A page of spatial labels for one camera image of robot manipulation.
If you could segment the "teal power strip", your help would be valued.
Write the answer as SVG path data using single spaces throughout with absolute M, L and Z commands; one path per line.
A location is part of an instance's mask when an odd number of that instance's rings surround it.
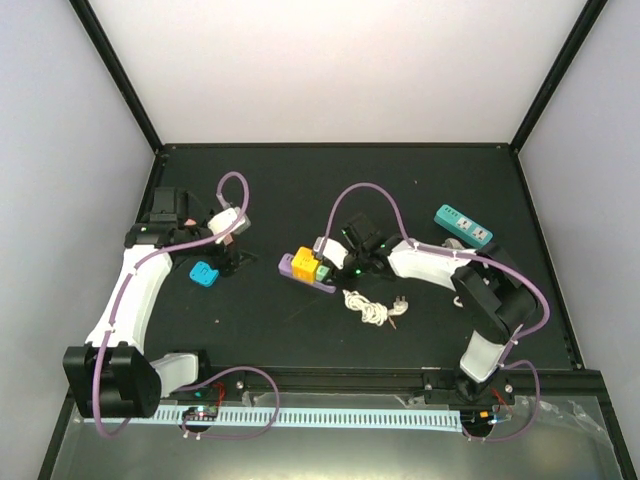
M 434 222 L 475 249 L 493 240 L 493 233 L 450 205 L 443 204 L 435 213 Z

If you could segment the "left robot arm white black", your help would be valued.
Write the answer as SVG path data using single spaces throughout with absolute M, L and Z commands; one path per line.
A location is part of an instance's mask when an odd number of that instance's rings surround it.
M 63 356 L 69 388 L 83 417 L 149 418 L 161 399 L 179 389 L 193 399 L 213 391 L 215 376 L 202 366 L 201 353 L 169 353 L 150 361 L 144 345 L 176 254 L 209 250 L 223 268 L 237 268 L 239 255 L 231 240 L 250 225 L 248 205 L 233 206 L 222 193 L 216 197 L 220 211 L 192 224 L 189 193 L 158 187 L 150 211 L 127 232 L 122 267 L 103 314 L 84 344 L 69 347 Z

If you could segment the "purple power strip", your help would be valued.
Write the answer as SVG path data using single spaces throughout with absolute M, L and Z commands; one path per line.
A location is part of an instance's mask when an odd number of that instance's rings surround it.
M 281 259 L 279 260 L 278 263 L 278 271 L 279 274 L 282 275 L 285 278 L 288 278 L 290 280 L 293 280 L 299 284 L 302 284 L 304 286 L 307 287 L 312 287 L 315 288 L 316 290 L 320 290 L 322 292 L 325 293 L 329 293 L 329 294 L 334 294 L 336 292 L 336 287 L 333 285 L 327 285 L 324 284 L 322 282 L 306 282 L 303 281 L 297 277 L 295 277 L 293 275 L 293 270 L 292 270 L 292 261 L 293 261 L 294 256 L 291 253 L 285 253 Z

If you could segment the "blue cube socket adapter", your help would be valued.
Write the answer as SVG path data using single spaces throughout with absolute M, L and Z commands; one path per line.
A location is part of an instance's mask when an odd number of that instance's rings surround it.
M 219 276 L 219 270 L 204 261 L 198 261 L 189 272 L 189 278 L 192 282 L 206 288 L 213 286 Z

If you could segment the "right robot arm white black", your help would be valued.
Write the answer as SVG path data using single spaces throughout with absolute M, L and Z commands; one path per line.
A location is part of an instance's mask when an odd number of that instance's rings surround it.
M 511 349 L 526 334 L 524 325 L 538 312 L 550 316 L 548 302 L 512 259 L 490 242 L 480 249 L 452 249 L 421 243 L 401 234 L 386 237 L 359 214 L 342 229 L 348 247 L 334 262 L 334 280 L 364 273 L 388 280 L 419 280 L 454 292 L 470 315 L 472 333 L 454 374 L 454 390 L 476 403 L 491 390 Z

